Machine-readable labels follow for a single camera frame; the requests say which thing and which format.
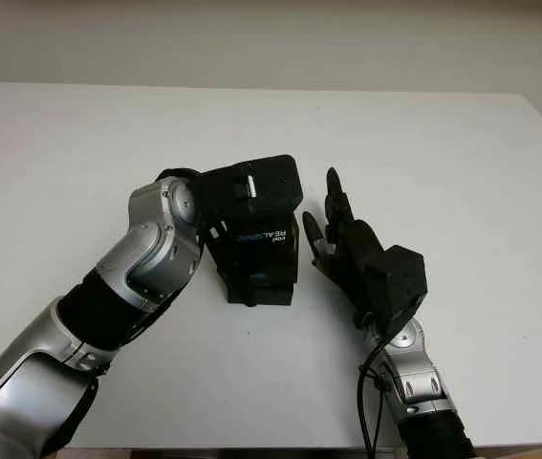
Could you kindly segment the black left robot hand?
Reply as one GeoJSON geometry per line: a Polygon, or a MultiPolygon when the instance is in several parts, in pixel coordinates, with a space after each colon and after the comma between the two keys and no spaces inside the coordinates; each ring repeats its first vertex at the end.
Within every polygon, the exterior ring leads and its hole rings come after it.
{"type": "Polygon", "coordinates": [[[248,307],[269,304],[269,283],[260,251],[248,242],[238,242],[229,222],[216,215],[205,218],[201,235],[205,241],[217,273],[226,287],[228,303],[241,303],[248,307]]]}

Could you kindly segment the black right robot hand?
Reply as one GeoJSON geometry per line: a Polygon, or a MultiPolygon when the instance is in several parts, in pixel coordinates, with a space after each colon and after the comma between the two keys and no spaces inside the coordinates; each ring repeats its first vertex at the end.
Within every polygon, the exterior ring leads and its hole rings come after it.
{"type": "Polygon", "coordinates": [[[354,217],[333,167],[327,171],[326,185],[326,226],[322,228],[305,211],[303,229],[313,253],[313,265],[346,294],[355,308],[354,324],[362,329],[378,315],[369,293],[365,265],[370,256],[382,253],[382,246],[370,226],[354,217]]]}

